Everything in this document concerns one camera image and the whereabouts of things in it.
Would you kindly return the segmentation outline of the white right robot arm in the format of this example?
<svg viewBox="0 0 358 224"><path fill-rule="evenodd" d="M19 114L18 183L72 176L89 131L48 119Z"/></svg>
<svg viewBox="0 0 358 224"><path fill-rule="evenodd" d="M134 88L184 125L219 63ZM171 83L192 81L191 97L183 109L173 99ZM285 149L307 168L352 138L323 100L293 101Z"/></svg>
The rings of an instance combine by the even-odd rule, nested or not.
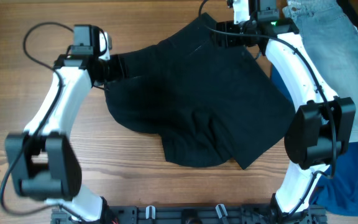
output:
<svg viewBox="0 0 358 224"><path fill-rule="evenodd" d="M224 47L258 46L290 93L296 111L284 137L290 164L267 214L269 223L300 223L319 178L332 179L347 152L356 106L324 81L291 19L219 22L212 31Z"/></svg>

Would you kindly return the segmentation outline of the light blue denim shorts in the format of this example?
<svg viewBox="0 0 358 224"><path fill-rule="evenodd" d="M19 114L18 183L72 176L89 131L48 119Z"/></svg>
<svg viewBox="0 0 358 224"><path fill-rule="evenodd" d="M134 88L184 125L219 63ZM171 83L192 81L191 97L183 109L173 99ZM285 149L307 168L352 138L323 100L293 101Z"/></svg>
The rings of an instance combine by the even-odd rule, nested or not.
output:
<svg viewBox="0 0 358 224"><path fill-rule="evenodd" d="M333 0L291 0L283 8L296 24L318 72L341 98L356 105L351 142L358 142L358 30Z"/></svg>

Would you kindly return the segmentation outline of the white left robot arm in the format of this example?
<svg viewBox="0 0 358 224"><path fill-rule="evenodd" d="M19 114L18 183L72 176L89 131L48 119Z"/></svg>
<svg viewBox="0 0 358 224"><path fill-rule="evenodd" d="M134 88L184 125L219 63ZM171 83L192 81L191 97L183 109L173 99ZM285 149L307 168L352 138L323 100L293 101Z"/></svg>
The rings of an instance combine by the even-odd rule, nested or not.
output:
<svg viewBox="0 0 358 224"><path fill-rule="evenodd" d="M109 54L60 55L52 67L47 96L22 133L5 140L9 168L0 188L4 203L7 179L16 194L57 206L79 223L117 223L107 201L82 184L82 171L70 145L78 110L92 87L110 75Z"/></svg>

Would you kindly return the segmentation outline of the blue t-shirt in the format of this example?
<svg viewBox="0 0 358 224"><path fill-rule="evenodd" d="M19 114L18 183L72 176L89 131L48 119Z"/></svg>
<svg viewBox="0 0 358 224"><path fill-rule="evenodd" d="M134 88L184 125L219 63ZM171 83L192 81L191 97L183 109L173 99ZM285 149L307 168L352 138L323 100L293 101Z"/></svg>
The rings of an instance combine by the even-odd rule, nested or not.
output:
<svg viewBox="0 0 358 224"><path fill-rule="evenodd" d="M335 177L318 181L311 201L328 211L358 216L358 142L349 141L348 151L339 156Z"/></svg>

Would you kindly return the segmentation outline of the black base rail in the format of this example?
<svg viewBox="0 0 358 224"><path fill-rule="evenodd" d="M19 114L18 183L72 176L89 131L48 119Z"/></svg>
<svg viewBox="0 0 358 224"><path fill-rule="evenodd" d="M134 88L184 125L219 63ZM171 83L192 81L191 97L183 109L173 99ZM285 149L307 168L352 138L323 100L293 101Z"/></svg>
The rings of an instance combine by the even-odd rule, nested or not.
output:
<svg viewBox="0 0 358 224"><path fill-rule="evenodd" d="M271 213L267 204L245 204L241 206L224 207L110 207L117 217L115 223L124 224L174 224L186 223L190 218L198 218L201 223L269 223ZM63 210L52 210L50 223L69 224L80 223ZM317 205L310 205L302 220L292 220L288 223L327 224L326 210Z"/></svg>

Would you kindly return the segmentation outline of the black shorts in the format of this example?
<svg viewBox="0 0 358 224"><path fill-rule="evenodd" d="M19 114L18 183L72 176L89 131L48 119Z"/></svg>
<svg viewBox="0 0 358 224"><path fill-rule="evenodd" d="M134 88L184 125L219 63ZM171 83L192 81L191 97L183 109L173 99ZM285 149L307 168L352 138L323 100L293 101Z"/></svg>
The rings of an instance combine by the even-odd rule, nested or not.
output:
<svg viewBox="0 0 358 224"><path fill-rule="evenodd" d="M245 169L284 137L295 110L245 48L213 43L214 25L203 14L156 45L113 55L106 104L122 126L160 135L168 162L234 159Z"/></svg>

